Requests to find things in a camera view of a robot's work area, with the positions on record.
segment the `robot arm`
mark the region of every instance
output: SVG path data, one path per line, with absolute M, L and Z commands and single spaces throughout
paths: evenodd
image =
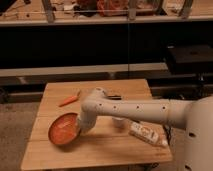
M 81 132 L 95 126 L 97 116 L 117 116 L 186 130 L 184 171 L 213 168 L 213 96 L 198 101 L 109 100 L 96 88 L 82 103 L 77 122 Z
M 97 116 L 116 116 L 142 120 L 176 128 L 186 128 L 186 110 L 192 101 L 109 100 L 106 91 L 96 88 L 84 100 L 78 125 L 82 132 L 95 126 Z

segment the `orange food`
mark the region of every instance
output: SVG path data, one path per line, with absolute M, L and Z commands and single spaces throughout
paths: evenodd
M 70 103 L 73 103 L 73 102 L 77 101 L 78 98 L 79 98 L 80 93 L 81 93 L 81 91 L 79 91 L 79 92 L 77 93 L 77 95 L 70 96 L 70 97 L 64 99 L 58 106 L 59 106 L 59 107 L 63 107 L 63 106 L 65 106 L 65 105 L 68 105 L 68 104 L 70 104 Z
M 128 0 L 98 0 L 97 8 L 102 16 L 114 16 L 126 14 Z

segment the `orange bowl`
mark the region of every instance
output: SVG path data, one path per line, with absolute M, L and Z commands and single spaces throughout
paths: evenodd
M 48 137 L 55 145 L 66 145 L 73 141 L 80 132 L 76 113 L 66 113 L 58 117 L 50 126 Z

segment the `black cable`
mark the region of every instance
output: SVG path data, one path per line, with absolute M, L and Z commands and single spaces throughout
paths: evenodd
M 204 78 L 203 74 L 197 74 L 197 98 L 200 99 L 204 95 Z
M 164 131 L 166 133 L 166 139 L 168 141 L 168 144 L 170 145 L 170 142 L 171 142 L 171 139 L 172 139 L 172 127 L 164 125 L 163 129 L 164 129 Z

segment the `cable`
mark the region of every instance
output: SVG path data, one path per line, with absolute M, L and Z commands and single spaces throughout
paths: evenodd
M 163 129 L 166 133 L 166 138 L 167 138 L 168 144 L 170 145 L 170 142 L 171 142 L 171 139 L 172 139 L 172 133 L 171 133 L 172 128 L 171 128 L 171 126 L 164 125 Z

